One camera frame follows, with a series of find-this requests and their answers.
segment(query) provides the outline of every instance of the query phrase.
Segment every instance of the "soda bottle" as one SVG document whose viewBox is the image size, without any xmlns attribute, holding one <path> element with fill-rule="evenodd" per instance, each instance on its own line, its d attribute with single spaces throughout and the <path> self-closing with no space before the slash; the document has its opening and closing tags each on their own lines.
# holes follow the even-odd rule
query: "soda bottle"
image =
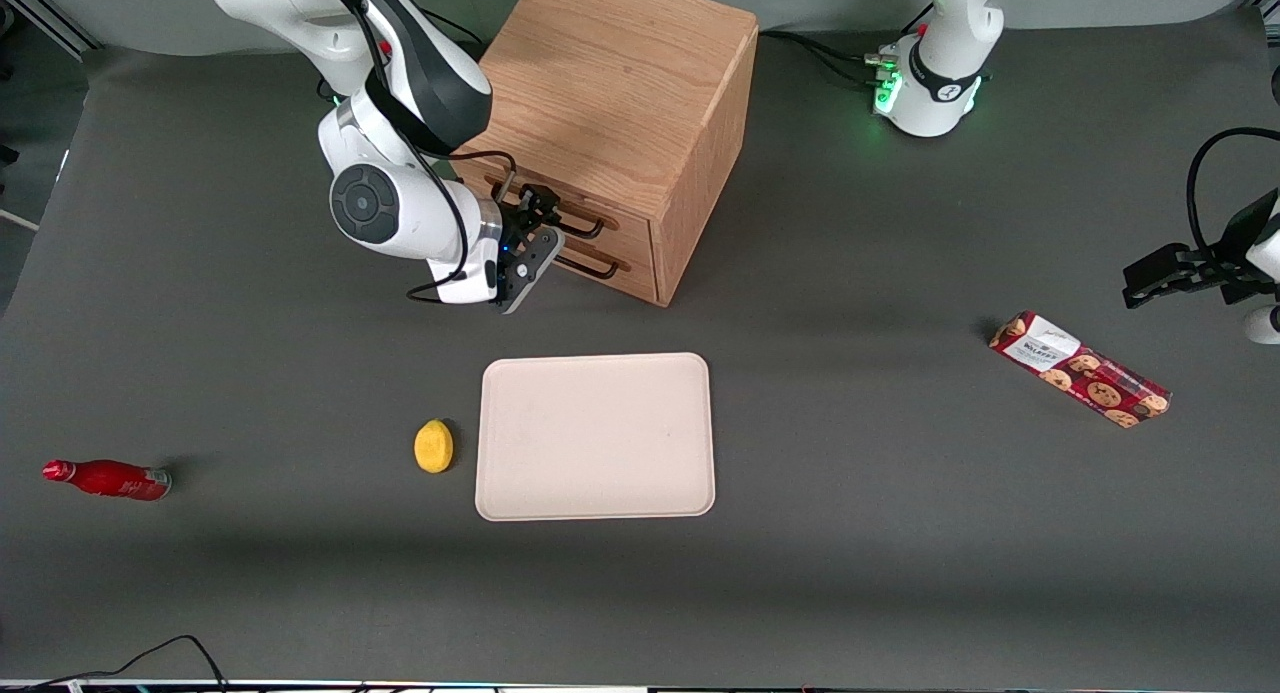
<svg viewBox="0 0 1280 693">
<path fill-rule="evenodd" d="M 86 493 L 159 501 L 169 492 L 173 479 L 160 468 L 142 468 L 120 461 L 49 461 L 45 478 L 70 483 Z"/>
</svg>

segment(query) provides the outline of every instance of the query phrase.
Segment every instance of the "lemon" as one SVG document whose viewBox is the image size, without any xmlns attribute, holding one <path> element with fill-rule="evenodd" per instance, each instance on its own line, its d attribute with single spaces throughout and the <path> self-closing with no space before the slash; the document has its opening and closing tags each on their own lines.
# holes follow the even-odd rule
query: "lemon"
<svg viewBox="0 0 1280 693">
<path fill-rule="evenodd" d="M 413 457 L 428 473 L 444 473 L 453 462 L 453 436 L 440 420 L 430 420 L 413 438 Z"/>
</svg>

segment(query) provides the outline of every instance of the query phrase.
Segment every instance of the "red package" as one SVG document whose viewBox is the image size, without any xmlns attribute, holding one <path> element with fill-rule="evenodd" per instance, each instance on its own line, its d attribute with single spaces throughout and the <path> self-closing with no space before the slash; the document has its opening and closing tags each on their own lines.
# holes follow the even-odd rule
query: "red package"
<svg viewBox="0 0 1280 693">
<path fill-rule="evenodd" d="M 1029 310 L 1006 323 L 991 347 L 1120 428 L 1169 410 L 1169 391 Z"/>
</svg>

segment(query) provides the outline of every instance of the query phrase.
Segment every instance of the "drawer handle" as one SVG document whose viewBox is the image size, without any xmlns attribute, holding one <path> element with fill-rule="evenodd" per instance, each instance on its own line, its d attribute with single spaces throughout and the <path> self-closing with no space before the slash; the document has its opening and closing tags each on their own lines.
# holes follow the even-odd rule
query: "drawer handle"
<svg viewBox="0 0 1280 693">
<path fill-rule="evenodd" d="M 579 273 L 584 273 L 586 275 L 590 275 L 591 278 L 595 278 L 596 281 L 608 281 L 609 278 L 613 278 L 618 273 L 618 261 L 613 261 L 612 264 L 609 264 L 609 269 L 605 270 L 604 273 L 599 273 L 599 270 L 591 270 L 590 268 L 582 265 L 581 263 L 577 263 L 576 260 L 568 260 L 564 256 L 556 256 L 556 263 L 561 265 L 567 265 Z"/>
<path fill-rule="evenodd" d="M 582 231 L 581 228 L 573 228 L 571 224 L 563 223 L 563 220 L 561 220 L 559 223 L 557 223 L 556 227 L 559 228 L 561 231 L 568 233 L 570 236 L 573 236 L 575 238 L 582 238 L 584 241 L 590 241 L 590 240 L 595 238 L 596 236 L 599 236 L 600 231 L 604 231 L 604 219 L 603 218 L 596 218 L 595 219 L 595 225 L 593 225 L 590 231 Z"/>
</svg>

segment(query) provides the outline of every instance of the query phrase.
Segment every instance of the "table surface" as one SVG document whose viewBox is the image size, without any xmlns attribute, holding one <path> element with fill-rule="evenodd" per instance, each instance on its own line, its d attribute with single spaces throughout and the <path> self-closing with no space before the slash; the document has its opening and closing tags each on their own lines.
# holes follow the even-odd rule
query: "table surface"
<svg viewBox="0 0 1280 693">
<path fill-rule="evenodd" d="M 0 328 L 0 675 L 193 633 L 242 679 L 1280 688 L 1280 348 L 1215 293 L 1120 297 L 1188 238 L 1197 146 L 1280 123 L 1256 13 L 1011 32 L 937 141 L 764 41 L 672 307 L 557 272 L 509 318 L 406 302 L 424 266 L 334 229 L 302 58 L 90 68 Z M 1215 152 L 1207 227 L 1275 154 Z M 1171 411 L 1124 430 L 992 354 L 1028 307 Z M 485 366 L 653 351 L 710 365 L 708 515 L 476 515 Z M 413 465 L 430 418 L 458 432 L 445 475 Z M 93 498 L 44 482 L 51 457 L 177 487 Z"/>
</svg>

